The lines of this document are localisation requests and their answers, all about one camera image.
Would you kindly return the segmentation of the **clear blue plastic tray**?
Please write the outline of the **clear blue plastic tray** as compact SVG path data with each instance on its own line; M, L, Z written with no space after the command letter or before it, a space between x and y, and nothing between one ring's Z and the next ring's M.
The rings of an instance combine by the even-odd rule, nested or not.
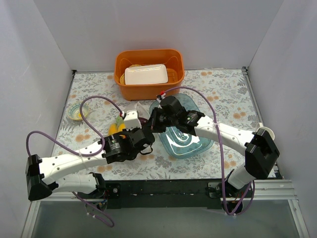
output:
M174 95L186 110L200 111L195 102L185 94ZM159 106L158 101L154 101L149 109L149 114L155 107ZM213 140L192 136L181 132L176 127L167 127L163 133L158 133L158 137L167 153L176 159L186 159L205 152L213 145Z

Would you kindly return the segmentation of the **clear zip top bag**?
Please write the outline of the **clear zip top bag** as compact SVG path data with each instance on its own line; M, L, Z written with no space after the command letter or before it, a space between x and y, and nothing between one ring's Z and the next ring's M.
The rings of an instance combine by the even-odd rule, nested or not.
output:
M140 104L140 102L127 106L123 112L128 115L128 120L124 119L124 124L126 126L125 130L127 131L142 127L138 117L146 119L149 119L150 117L148 111Z

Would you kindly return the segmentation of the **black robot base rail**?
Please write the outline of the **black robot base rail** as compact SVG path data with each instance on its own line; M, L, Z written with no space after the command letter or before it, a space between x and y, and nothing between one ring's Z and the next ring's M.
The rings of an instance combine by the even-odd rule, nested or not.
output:
M106 180L84 199L107 201L107 209L191 208L222 209L220 179Z

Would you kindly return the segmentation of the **orange plastic basket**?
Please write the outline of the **orange plastic basket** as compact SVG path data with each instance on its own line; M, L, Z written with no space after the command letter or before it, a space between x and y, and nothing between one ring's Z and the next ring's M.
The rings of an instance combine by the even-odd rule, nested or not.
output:
M126 85L120 82L126 68L132 65L163 64L167 70L168 82L141 85ZM182 54L175 49L147 49L123 51L117 55L114 68L114 81L119 86L125 100L155 100L161 92L181 85L185 76Z

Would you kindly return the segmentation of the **white rectangular dish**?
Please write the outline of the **white rectangular dish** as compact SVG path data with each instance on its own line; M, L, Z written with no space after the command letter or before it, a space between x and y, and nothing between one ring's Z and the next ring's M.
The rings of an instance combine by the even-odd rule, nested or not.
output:
M163 84L168 82L164 64L132 65L125 69L122 83L125 85Z

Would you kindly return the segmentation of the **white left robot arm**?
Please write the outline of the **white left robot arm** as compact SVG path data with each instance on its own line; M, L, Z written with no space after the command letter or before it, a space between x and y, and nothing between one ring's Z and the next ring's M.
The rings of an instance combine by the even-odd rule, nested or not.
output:
M106 184L100 174L80 176L78 171L115 162L134 160L143 150L151 147L154 135L135 128L104 137L70 154L40 158L28 155L25 174L30 201L41 200L56 192L81 192L101 198Z

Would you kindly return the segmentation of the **white plastic cup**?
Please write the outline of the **white plastic cup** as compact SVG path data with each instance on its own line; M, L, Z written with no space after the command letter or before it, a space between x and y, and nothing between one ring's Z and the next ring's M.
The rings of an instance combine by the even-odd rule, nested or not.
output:
M266 131L270 134L271 138L272 138L273 140L275 139L275 134L274 134L274 132L272 131L272 129L270 129L270 128L264 126L262 122L259 122L259 123L257 123L257 125L256 125L256 131L258 131L259 129L264 129L264 130L266 130Z

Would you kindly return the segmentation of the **yellow plate in basket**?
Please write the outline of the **yellow plate in basket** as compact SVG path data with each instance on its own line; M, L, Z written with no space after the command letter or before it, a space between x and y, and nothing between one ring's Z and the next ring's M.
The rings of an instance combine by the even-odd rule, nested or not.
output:
M138 67L138 66L140 66L140 65L139 65L139 64L133 64L133 65L131 65L131 66L129 66L129 67ZM120 77L120 79L119 79L119 82L120 82L121 84L125 85L125 74L122 74L122 75L121 75L121 77Z

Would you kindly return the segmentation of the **purple eggplant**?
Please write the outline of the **purple eggplant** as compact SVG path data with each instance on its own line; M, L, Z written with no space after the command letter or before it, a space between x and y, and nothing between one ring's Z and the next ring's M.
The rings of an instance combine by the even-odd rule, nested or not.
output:
M141 125L144 125L148 122L148 119L146 119L146 118L138 117L138 119L139 119Z

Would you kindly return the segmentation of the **yellow lemon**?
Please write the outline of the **yellow lemon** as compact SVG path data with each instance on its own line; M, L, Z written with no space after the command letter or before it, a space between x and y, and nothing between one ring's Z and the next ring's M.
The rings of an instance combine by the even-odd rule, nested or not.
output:
M121 132L121 131L123 131L125 128L126 128L125 124L122 123L121 125L118 126L117 131L118 131L118 132Z

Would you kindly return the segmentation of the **green custard apple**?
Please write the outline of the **green custard apple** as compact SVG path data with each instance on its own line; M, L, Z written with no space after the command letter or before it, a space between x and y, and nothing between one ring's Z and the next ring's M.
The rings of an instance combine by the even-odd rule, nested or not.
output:
M121 116L118 116L116 119L115 119L115 123L117 126L120 126L121 124L124 123L124 119L121 117Z

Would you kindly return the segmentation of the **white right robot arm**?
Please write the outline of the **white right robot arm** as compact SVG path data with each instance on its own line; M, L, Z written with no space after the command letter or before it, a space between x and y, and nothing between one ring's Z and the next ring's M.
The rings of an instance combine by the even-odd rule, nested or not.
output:
M224 191L230 197L237 196L255 179L267 179L280 155L268 128L260 126L256 131L248 131L216 123L202 112L186 110L174 96L164 98L150 113L147 126L152 132L163 133L167 127L176 127L182 133L230 147L245 157L244 164L225 179Z

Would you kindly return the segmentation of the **small patterned bowl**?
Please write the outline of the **small patterned bowl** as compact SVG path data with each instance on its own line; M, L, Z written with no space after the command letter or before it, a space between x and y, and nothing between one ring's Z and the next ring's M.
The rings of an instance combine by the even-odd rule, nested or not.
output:
M81 106L81 102L77 102L72 104L68 111L67 111L67 116L71 119L71 120L76 120L76 121L81 121L82 116L80 113L80 106ZM86 117L89 114L89 107L86 105L83 105L82 107L82 113L84 115L84 117Z

